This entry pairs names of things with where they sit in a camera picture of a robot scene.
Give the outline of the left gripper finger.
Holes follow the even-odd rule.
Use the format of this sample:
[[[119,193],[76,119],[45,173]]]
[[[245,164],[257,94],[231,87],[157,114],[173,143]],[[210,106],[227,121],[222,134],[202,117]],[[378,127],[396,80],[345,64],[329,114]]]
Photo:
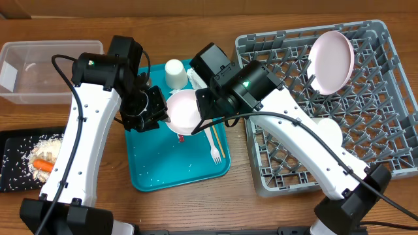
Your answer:
[[[135,130],[138,133],[151,131],[160,128],[159,121],[167,122],[168,116],[159,116],[156,118],[143,119],[142,116],[138,117],[126,117],[125,118],[125,130]]]
[[[158,86],[149,88],[150,98],[150,118],[151,119],[167,119],[167,103]]]

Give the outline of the white napkin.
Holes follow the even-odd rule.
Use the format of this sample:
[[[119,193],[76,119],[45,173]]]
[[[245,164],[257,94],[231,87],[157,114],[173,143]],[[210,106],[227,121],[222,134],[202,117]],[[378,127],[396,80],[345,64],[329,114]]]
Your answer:
[[[193,68],[188,69],[186,74],[193,89],[198,90],[205,89],[208,87],[206,83],[203,81],[203,79],[194,71]]]

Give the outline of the pink bowl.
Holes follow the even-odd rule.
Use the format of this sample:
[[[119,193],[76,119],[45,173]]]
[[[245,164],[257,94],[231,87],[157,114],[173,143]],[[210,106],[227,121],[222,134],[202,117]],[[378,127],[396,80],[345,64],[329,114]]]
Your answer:
[[[171,95],[167,100],[168,128],[176,134],[190,136],[202,121],[197,106],[196,91],[185,89]]]

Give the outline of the white paper cup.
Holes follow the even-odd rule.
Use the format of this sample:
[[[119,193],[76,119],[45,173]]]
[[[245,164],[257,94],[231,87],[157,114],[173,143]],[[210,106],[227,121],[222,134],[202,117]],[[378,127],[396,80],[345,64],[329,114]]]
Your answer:
[[[166,62],[165,81],[171,89],[183,89],[187,85],[187,74],[180,60],[171,59]]]

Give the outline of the red snack wrapper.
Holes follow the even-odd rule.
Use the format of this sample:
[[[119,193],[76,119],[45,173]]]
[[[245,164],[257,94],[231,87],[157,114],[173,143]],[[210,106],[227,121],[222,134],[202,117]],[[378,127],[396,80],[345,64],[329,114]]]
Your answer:
[[[178,135],[179,142],[185,142],[185,138],[183,135]]]

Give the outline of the white plastic fork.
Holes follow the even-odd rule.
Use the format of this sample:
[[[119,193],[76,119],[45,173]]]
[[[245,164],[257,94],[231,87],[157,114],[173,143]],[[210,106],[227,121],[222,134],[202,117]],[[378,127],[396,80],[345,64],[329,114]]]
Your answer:
[[[207,128],[204,130],[205,135],[208,139],[209,145],[210,145],[210,155],[213,159],[213,161],[215,162],[216,165],[221,163],[221,156],[219,153],[219,150],[216,148],[214,140],[213,140],[213,136],[212,136],[212,132],[210,130],[210,128]]]

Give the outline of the white bowl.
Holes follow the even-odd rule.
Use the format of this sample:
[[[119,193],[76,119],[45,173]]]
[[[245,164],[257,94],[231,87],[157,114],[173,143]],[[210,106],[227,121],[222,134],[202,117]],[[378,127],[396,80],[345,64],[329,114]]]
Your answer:
[[[339,146],[342,145],[343,134],[339,124],[337,124],[336,121],[328,117],[313,117],[312,121],[318,125],[318,127],[329,140],[333,141]]]

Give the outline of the large pink plate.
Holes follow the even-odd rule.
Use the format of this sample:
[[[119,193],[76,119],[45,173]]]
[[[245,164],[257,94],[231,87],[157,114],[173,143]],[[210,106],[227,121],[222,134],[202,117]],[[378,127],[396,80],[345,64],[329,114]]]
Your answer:
[[[311,87],[321,95],[331,95],[343,88],[354,67],[353,46],[342,33],[328,31],[313,44],[307,75],[314,75]]]

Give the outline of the orange carrot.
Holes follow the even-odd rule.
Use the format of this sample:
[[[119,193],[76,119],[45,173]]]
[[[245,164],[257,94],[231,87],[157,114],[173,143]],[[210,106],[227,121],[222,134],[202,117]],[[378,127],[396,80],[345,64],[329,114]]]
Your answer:
[[[32,165],[38,170],[42,170],[44,172],[49,172],[49,173],[51,173],[52,170],[54,169],[53,163],[42,160],[42,159],[34,160]]]

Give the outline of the rice and peanut shells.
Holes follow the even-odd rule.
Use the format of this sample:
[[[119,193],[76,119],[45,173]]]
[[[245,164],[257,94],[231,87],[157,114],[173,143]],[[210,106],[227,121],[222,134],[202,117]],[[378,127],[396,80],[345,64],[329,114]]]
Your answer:
[[[38,143],[35,148],[33,148],[31,154],[29,155],[29,164],[35,169],[33,173],[34,178],[38,178],[43,182],[43,185],[46,183],[47,179],[50,176],[49,172],[44,172],[36,169],[32,163],[36,159],[42,159],[53,164],[56,163],[57,157],[61,148],[63,137],[60,139],[54,140],[44,140]]]

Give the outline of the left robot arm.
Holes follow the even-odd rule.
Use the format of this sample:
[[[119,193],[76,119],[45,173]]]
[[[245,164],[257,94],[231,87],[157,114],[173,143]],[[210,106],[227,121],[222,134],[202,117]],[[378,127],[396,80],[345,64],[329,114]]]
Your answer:
[[[142,46],[114,36],[105,54],[83,53],[65,79],[72,103],[52,173],[37,199],[24,199],[20,218],[34,234],[138,234],[138,225],[117,221],[96,207],[97,177],[116,115],[126,131],[157,129],[168,121],[166,100],[150,76],[139,73]]]

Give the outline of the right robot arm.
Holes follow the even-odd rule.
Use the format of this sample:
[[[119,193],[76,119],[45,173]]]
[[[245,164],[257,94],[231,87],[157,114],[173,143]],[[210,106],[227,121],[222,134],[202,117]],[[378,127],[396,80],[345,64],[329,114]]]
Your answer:
[[[203,121],[248,118],[276,138],[315,178],[325,198],[314,208],[310,234],[352,234],[391,180],[330,140],[296,103],[283,81],[261,62],[232,62],[213,42],[191,61],[207,85],[196,92]]]

